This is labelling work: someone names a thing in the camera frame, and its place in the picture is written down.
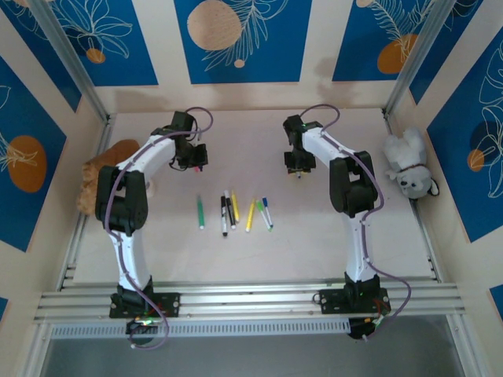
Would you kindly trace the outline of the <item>wide aluminium base rail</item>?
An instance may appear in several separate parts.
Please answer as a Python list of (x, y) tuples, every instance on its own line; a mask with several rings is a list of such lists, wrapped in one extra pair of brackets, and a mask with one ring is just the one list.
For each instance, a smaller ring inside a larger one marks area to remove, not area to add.
[[(466, 312), (454, 283), (417, 280), (409, 287), (383, 281), (393, 310), (403, 316), (461, 315)], [(322, 289), (339, 289), (341, 281), (281, 284), (159, 284), (155, 290), (179, 293), (178, 319), (254, 320), (320, 317), (314, 295)], [(68, 285), (42, 293), (34, 320), (37, 323), (76, 323), (107, 320), (114, 287)]]

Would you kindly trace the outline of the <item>orange cat plush toy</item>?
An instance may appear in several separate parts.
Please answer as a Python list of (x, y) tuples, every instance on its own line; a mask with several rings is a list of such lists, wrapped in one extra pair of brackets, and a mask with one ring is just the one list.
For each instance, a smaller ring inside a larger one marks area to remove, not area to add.
[(89, 216), (94, 215), (100, 169), (105, 166), (114, 167), (131, 157), (139, 148), (139, 143), (134, 139), (121, 140), (82, 165), (83, 182), (76, 200), (79, 212)]

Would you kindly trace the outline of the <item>aluminium frame post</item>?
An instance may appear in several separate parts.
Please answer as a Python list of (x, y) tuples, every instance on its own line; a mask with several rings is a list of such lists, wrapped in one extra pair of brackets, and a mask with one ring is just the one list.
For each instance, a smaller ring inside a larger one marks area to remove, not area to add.
[(109, 114), (50, 5), (45, 0), (27, 0), (27, 3), (50, 45), (81, 94), (87, 99), (94, 114), (102, 123), (107, 124)]
[(389, 98), (383, 108), (385, 120), (389, 120), (394, 110), (398, 107), (402, 96), (409, 88), (421, 65), (424, 63), (425, 57), (431, 49), (431, 46), (438, 37), (446, 19), (448, 18), (454, 4), (457, 0), (435, 0), (430, 15), (424, 22), (420, 34), (412, 48), (412, 51), (407, 58), (395, 85), (391, 91)]

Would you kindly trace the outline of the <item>blue floral wall panel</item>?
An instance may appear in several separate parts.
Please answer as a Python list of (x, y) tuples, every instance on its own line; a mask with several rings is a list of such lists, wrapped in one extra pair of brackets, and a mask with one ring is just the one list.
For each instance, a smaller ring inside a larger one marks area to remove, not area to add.
[(334, 82), (398, 77), (437, 0), (354, 0)]
[(158, 84), (132, 0), (49, 0), (95, 86)]
[(503, 226), (503, 27), (427, 128), (465, 232)]
[(29, 9), (27, 0), (0, 0), (0, 9), (16, 28), (69, 107), (76, 112), (82, 94)]
[(28, 251), (66, 140), (0, 57), (0, 241)]
[(193, 85), (298, 82), (312, 0), (174, 0)]
[(415, 104), (420, 103), (482, 2), (483, 0), (456, 0), (453, 4), (453, 8), (424, 58), (423, 64), (409, 85), (409, 91)]

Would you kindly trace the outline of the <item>white pen green ends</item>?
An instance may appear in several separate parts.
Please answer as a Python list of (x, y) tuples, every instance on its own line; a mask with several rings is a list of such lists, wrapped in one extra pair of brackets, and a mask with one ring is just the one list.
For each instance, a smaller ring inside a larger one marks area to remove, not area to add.
[(271, 232), (271, 231), (272, 231), (272, 226), (271, 226), (271, 224), (269, 223), (269, 220), (268, 220), (268, 218), (267, 218), (267, 216), (266, 216), (266, 212), (265, 212), (265, 209), (264, 209), (264, 206), (263, 206), (263, 202), (262, 202), (262, 201), (260, 201), (260, 200), (257, 200), (257, 201), (255, 202), (255, 204), (256, 204), (256, 206), (257, 206), (257, 208), (258, 208), (258, 210), (259, 210), (260, 215), (262, 216), (262, 219), (264, 220), (264, 223), (265, 223), (265, 225), (266, 225), (267, 230), (268, 230), (269, 232)]

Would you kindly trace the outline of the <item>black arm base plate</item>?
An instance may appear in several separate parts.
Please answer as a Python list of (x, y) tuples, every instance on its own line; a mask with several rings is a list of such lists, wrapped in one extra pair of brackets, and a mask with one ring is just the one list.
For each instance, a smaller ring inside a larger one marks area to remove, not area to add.
[(344, 289), (325, 289), (317, 293), (323, 314), (382, 314), (391, 311), (387, 290), (349, 295)]
[[(180, 308), (179, 293), (154, 293), (150, 300), (166, 317), (178, 317)], [(111, 296), (109, 317), (118, 318), (159, 318), (159, 313), (142, 298), (136, 291), (126, 291), (122, 295), (115, 293)]]

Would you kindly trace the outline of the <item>white pen blue ends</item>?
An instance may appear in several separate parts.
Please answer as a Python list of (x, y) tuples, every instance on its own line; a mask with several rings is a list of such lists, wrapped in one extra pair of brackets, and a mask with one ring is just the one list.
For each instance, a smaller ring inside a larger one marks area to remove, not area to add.
[(262, 198), (262, 202), (263, 202), (263, 206), (264, 206), (264, 211), (266, 213), (267, 221), (269, 223), (270, 228), (272, 229), (273, 226), (274, 226), (274, 224), (273, 224), (273, 220), (272, 220), (272, 217), (271, 217), (271, 214), (270, 214), (268, 200), (267, 200), (267, 198), (265, 196)]

